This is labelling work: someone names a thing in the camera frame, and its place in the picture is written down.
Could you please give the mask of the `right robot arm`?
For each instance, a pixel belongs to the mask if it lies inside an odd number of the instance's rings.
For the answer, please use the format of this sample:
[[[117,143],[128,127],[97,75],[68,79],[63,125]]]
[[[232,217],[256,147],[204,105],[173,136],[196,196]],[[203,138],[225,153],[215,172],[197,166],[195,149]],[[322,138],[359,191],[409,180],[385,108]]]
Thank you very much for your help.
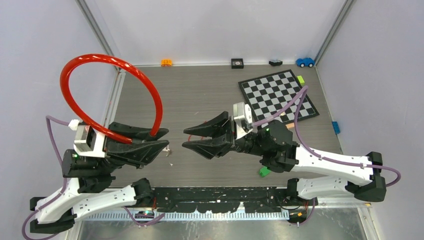
[[[293,133],[280,121],[272,120],[266,127],[254,130],[244,117],[232,117],[227,111],[186,128],[184,133],[199,136],[200,140],[186,141],[183,147],[209,160],[233,151],[258,156],[260,163],[275,173],[319,174],[318,178],[288,180],[285,198],[291,205],[327,196],[353,196],[376,203],[386,197],[379,152],[349,156],[308,148],[294,141]]]

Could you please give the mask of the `red hose lock keys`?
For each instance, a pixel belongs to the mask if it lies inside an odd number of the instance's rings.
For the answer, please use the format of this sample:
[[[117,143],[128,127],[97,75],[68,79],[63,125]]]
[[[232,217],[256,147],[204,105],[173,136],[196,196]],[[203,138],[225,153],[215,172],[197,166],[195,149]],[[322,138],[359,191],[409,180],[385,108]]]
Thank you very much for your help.
[[[168,157],[169,155],[171,155],[172,154],[172,150],[170,149],[170,148],[168,148],[168,147],[166,147],[165,149],[164,149],[164,151],[166,152],[166,157]]]

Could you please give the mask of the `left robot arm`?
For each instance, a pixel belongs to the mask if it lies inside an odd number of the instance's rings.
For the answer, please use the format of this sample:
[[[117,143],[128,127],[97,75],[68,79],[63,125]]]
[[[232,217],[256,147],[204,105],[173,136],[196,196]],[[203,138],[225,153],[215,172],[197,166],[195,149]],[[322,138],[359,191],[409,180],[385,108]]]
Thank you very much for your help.
[[[167,128],[160,128],[151,136],[148,128],[111,123],[108,127],[111,131],[131,139],[126,144],[77,119],[71,120],[68,127],[75,131],[75,138],[73,147],[61,159],[64,185],[48,197],[30,200],[30,210],[34,213],[29,225],[31,233],[54,235],[96,213],[153,204],[154,192],[146,178],[112,192],[107,192],[107,188],[115,180],[115,170],[125,165],[142,169],[150,164],[169,145],[164,139]]]

